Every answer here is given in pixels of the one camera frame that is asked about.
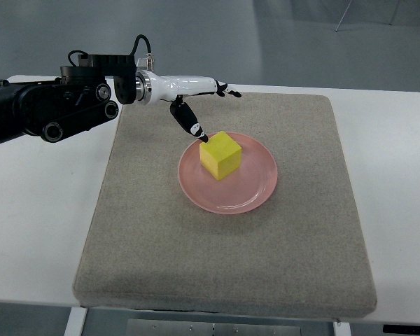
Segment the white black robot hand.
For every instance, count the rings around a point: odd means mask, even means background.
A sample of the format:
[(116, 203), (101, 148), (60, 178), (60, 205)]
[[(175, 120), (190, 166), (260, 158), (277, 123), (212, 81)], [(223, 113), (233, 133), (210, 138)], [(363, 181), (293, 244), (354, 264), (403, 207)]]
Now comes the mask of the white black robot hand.
[(193, 110), (186, 104), (185, 98), (198, 95), (232, 95), (240, 98), (242, 95), (231, 85), (219, 82), (211, 77), (203, 76), (158, 76), (152, 71), (141, 71), (140, 81), (143, 82), (141, 101), (153, 104), (160, 101), (170, 103), (169, 111), (175, 121), (196, 139), (206, 143), (209, 138), (202, 129)]

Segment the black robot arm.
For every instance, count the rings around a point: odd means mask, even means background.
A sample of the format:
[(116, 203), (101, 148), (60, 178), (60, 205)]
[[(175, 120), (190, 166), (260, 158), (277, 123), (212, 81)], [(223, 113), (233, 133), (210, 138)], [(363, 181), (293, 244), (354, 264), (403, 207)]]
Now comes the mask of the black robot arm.
[(140, 41), (149, 42), (138, 35), (127, 55), (75, 50), (78, 62), (54, 80), (0, 79), (0, 144), (26, 134), (56, 143), (115, 119), (120, 104), (144, 94), (134, 58)]

